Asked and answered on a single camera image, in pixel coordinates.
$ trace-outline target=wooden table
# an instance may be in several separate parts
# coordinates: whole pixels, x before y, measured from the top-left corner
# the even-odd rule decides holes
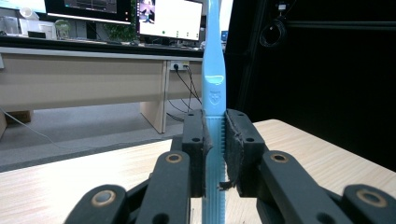
[[[324,188],[342,194],[345,185],[367,184],[396,197],[396,173],[279,120],[255,123],[272,150],[286,151]],[[130,189],[149,177],[171,140],[58,161],[0,174],[0,223],[63,223],[90,189],[116,184]],[[255,199],[226,196],[227,223],[261,223]],[[191,203],[200,223],[199,200]]]

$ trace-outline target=gray floor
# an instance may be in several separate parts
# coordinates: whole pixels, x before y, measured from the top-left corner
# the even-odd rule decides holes
[[[167,112],[183,118],[189,100],[171,103]],[[201,105],[192,99],[191,108]],[[32,130],[8,125],[0,138],[0,172],[169,139],[183,130],[182,121],[167,116],[166,132],[157,133],[139,103],[35,110],[26,125]]]

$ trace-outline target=black panel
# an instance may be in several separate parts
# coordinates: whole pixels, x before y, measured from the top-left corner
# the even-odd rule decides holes
[[[250,46],[233,43],[227,49],[245,48],[252,61],[228,64],[227,72],[243,70],[238,77],[249,80],[246,85],[233,83],[233,89],[247,94],[236,101],[231,99],[232,105],[239,105],[235,108],[252,121],[283,120],[396,171],[392,157],[396,149],[392,139],[396,134],[396,14],[393,2],[381,2],[377,6],[299,0],[288,18],[321,23],[311,28],[287,25],[288,38],[282,49],[265,49],[254,31],[240,32],[240,38],[247,39]],[[239,17],[239,23],[256,23],[263,28],[277,14],[275,3],[268,3],[268,13],[264,8],[258,11],[265,14],[265,20]],[[326,24],[346,20],[365,20],[369,27]],[[389,23],[384,29],[374,21]],[[230,26],[230,32],[234,29],[235,33],[246,29],[233,20]]]
[[[251,62],[250,38],[258,29],[257,17],[260,17],[261,1],[233,1],[232,16],[230,18],[227,48],[224,54],[227,74],[227,107],[236,108],[241,93],[244,70]]]
[[[54,17],[77,17],[77,20],[101,20],[103,22],[131,22],[131,1],[64,1],[45,0],[46,10]]]

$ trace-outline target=monitor screen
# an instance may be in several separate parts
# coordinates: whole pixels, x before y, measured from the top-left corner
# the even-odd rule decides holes
[[[9,9],[21,9],[29,7],[34,12],[46,13],[44,0],[0,0],[0,7]]]
[[[131,0],[45,1],[50,17],[131,24]]]
[[[199,40],[202,3],[189,0],[137,0],[136,32],[183,40]]]

